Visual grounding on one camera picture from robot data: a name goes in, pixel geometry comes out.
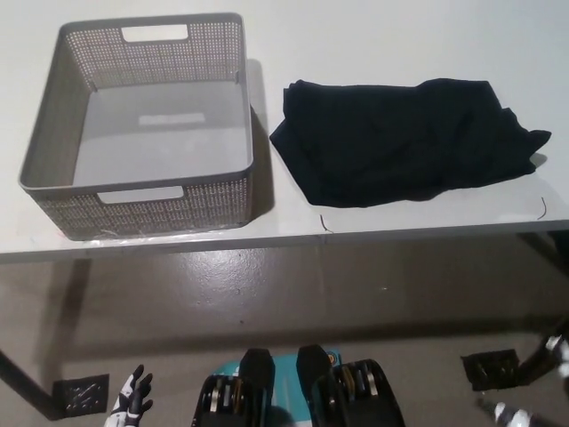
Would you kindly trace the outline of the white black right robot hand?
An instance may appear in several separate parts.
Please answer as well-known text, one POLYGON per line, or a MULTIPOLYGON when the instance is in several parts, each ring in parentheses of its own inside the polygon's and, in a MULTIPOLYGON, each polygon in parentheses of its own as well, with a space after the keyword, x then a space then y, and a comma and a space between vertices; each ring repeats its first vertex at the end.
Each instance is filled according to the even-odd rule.
MULTIPOLYGON (((552 335, 544 344, 546 352, 556 361, 557 372, 563 380, 563 390, 568 397, 568 336, 552 335)), ((477 399, 477 407, 491 418, 496 426, 503 427, 555 427, 555 423, 543 415, 513 407, 504 402, 477 399)))

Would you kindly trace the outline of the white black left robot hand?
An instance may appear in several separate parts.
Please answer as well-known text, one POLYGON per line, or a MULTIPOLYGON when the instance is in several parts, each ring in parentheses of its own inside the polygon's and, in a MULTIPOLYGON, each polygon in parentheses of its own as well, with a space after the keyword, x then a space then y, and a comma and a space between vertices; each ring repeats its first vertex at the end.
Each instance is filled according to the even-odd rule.
POLYGON ((119 391, 104 427, 139 426, 144 414, 153 406, 148 399, 153 375, 144 374, 144 366, 138 365, 119 391))

